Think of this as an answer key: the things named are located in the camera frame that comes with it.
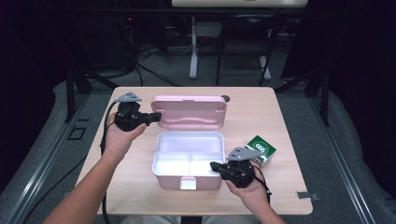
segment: person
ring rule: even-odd
[[[91,168],[86,176],[46,217],[44,223],[93,223],[97,211],[106,194],[111,178],[117,166],[124,158],[132,145],[132,142],[146,130],[146,124],[141,124],[130,132],[124,132],[113,124],[115,114],[108,118],[106,132],[105,152],[101,159]],[[256,176],[262,178],[257,169]],[[245,207],[252,212],[261,224],[285,223],[283,219],[272,209],[267,201],[264,187],[254,180],[245,189],[237,188],[231,181],[226,181],[231,193],[238,196]],[[179,217],[165,217],[168,223],[179,222]],[[218,217],[204,217],[203,223],[216,223]]]

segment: white container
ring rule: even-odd
[[[162,113],[152,171],[164,189],[218,189],[219,173],[210,162],[224,163],[227,104],[221,96],[156,96],[151,108]]]

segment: green box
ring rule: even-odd
[[[262,152],[262,156],[251,159],[252,161],[258,163],[260,166],[268,163],[276,152],[276,149],[273,146],[271,146],[258,135],[255,136],[250,142],[248,142],[245,147]]]

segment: human hand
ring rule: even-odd
[[[254,169],[255,175],[261,180],[263,180],[262,174],[256,168]],[[230,192],[241,198],[242,203],[245,207],[250,210],[255,216],[257,216],[261,211],[265,210],[270,206],[267,200],[267,193],[264,186],[256,179],[244,189],[239,189],[230,180],[226,181],[227,187]]]
[[[146,130],[147,125],[143,123],[134,130],[125,132],[117,127],[114,119],[115,113],[108,117],[110,126],[108,126],[106,131],[106,146],[102,158],[111,159],[118,164],[122,161],[136,137]]]

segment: dark wall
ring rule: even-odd
[[[0,190],[18,170],[55,101],[69,61],[61,33],[34,1],[0,3]]]
[[[308,10],[325,10],[310,1]],[[390,2],[343,1],[343,20],[303,20],[283,77],[296,77],[327,62],[330,89],[345,105],[360,136],[363,158],[377,182],[396,198],[396,38]]]
[[[112,0],[53,0],[59,8],[114,8]],[[126,48],[132,30],[125,30],[123,16],[95,13],[76,13],[60,17],[73,39],[79,57],[93,70],[121,70],[134,66],[135,55]]]

